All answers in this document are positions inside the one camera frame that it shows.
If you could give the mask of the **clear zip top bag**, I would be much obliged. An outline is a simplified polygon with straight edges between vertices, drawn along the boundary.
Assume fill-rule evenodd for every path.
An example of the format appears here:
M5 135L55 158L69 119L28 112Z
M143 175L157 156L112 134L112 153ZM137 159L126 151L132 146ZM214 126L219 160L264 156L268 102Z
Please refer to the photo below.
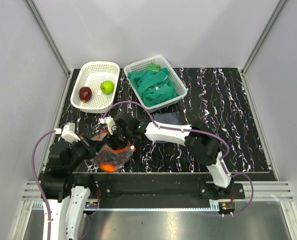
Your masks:
M122 130L114 130L113 134L108 130L101 130L94 140L103 142L104 145L91 162L107 173L118 172L136 150Z

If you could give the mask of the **green fake apple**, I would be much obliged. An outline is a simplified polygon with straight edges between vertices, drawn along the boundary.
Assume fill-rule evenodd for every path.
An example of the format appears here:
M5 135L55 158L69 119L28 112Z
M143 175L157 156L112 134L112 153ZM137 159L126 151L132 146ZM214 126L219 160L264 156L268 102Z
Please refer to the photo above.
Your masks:
M114 91L115 85L112 81L106 80L101 83L100 89L104 94L109 95Z

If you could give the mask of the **dark red fake apple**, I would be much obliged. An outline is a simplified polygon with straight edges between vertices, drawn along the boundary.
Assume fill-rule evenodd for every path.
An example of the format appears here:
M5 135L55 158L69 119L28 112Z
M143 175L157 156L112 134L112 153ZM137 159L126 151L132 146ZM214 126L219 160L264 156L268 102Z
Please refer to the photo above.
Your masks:
M82 102L86 103L88 102L92 97L92 90L87 87L84 86L79 90L79 98Z

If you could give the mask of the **purple fake grapes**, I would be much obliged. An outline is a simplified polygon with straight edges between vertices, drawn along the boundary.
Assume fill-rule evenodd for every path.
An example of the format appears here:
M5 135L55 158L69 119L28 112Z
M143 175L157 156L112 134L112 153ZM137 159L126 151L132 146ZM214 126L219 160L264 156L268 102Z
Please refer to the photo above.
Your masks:
M98 155L94 158L93 163L100 165L101 163L111 164L114 166L123 165L129 160L129 156L125 153L112 153L109 151L99 152Z

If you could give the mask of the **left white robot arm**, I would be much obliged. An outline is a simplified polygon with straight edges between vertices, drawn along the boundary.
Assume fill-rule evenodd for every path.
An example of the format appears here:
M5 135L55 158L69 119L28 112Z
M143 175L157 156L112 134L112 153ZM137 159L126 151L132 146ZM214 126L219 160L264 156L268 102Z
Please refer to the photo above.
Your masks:
M97 156L104 142L82 139L60 140L50 147L48 162L40 182L44 207L43 239L76 240L88 198L96 194L92 175L74 174L84 161Z

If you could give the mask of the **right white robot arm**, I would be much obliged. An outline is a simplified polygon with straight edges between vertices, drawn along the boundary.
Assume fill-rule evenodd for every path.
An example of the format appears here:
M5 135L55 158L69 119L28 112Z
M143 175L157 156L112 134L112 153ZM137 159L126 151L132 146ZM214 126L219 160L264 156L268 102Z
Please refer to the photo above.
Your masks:
M213 186L205 191L208 196L220 199L233 194L234 180L224 162L230 148L201 121L176 125L157 121L150 114L147 118L138 120L127 112L120 111L114 117L104 117L101 123L107 126L109 145L114 149L121 147L130 138L186 147L194 160L207 167L212 177Z

